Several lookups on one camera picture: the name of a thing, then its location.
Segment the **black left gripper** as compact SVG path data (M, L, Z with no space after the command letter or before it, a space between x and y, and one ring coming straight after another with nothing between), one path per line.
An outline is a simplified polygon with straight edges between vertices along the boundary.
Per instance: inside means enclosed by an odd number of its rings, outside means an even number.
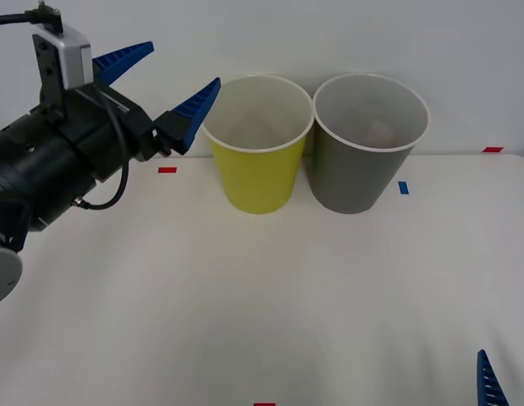
M94 79L104 84L98 90L116 115L126 139L128 158L139 162L150 160L158 152L161 155L188 152L221 88L221 79L217 77L153 122L140 106L106 86L152 52L153 43L147 41L92 59ZM88 164L92 176L101 182L107 180L121 168L122 158L118 136L97 88L87 85L66 91L64 105L67 119L59 125L59 132Z

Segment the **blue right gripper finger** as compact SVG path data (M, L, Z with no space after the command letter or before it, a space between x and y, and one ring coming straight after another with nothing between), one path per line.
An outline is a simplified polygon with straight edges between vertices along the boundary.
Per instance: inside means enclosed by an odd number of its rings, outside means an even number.
M509 406L484 349L477 353L477 405Z

